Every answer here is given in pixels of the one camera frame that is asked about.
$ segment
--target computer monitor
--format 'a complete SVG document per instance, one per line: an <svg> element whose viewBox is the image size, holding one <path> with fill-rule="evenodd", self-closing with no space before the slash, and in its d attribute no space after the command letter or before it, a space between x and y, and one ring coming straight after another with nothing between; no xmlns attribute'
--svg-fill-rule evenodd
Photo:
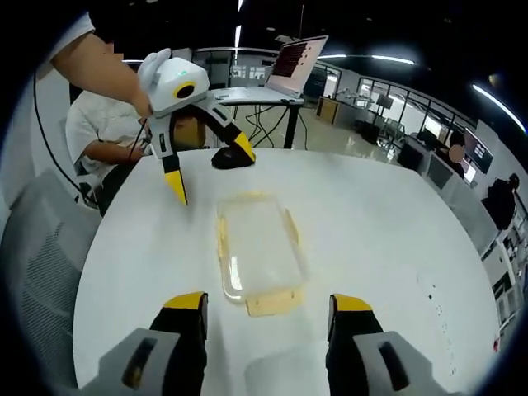
<svg viewBox="0 0 528 396"><path fill-rule="evenodd" d="M266 87L299 97L327 39L324 35L282 45Z"/></svg>
<svg viewBox="0 0 528 396"><path fill-rule="evenodd" d="M390 108L393 105L393 100L390 97L388 97L387 95L379 95L378 96L378 100L376 101L376 105L382 106L385 109L389 109L390 110Z"/></svg>

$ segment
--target mesh chair back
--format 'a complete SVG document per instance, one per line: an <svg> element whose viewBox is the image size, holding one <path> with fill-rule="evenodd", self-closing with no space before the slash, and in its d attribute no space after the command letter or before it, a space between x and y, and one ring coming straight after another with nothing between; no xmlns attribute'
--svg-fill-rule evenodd
<svg viewBox="0 0 528 396"><path fill-rule="evenodd" d="M0 245L12 308L51 382L77 388L73 311L88 249L101 221L45 171L11 207Z"/></svg>

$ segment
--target white robot head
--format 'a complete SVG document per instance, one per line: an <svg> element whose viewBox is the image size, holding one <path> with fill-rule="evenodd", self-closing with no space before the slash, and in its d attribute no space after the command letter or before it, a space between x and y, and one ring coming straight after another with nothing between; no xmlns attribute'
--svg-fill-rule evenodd
<svg viewBox="0 0 528 396"><path fill-rule="evenodd" d="M152 59L150 55L145 59L138 73L155 117L165 116L206 96L209 78L203 68L181 58L168 59L163 51L154 55Z"/></svg>

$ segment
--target clear plastic container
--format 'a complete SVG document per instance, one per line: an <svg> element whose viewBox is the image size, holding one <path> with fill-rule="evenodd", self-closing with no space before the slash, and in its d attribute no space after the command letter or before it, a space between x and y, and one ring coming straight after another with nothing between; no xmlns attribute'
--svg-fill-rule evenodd
<svg viewBox="0 0 528 396"><path fill-rule="evenodd" d="M274 196L246 193L218 206L218 244L226 297L252 316L302 301L307 266L290 212Z"/></svg>

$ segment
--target laptop screen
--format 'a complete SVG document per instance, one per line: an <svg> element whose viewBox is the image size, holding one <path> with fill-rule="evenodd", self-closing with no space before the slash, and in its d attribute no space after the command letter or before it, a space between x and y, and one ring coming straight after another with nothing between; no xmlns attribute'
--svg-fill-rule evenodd
<svg viewBox="0 0 528 396"><path fill-rule="evenodd" d="M301 93L327 38L326 35L283 45L267 84L274 88L280 87Z"/></svg>

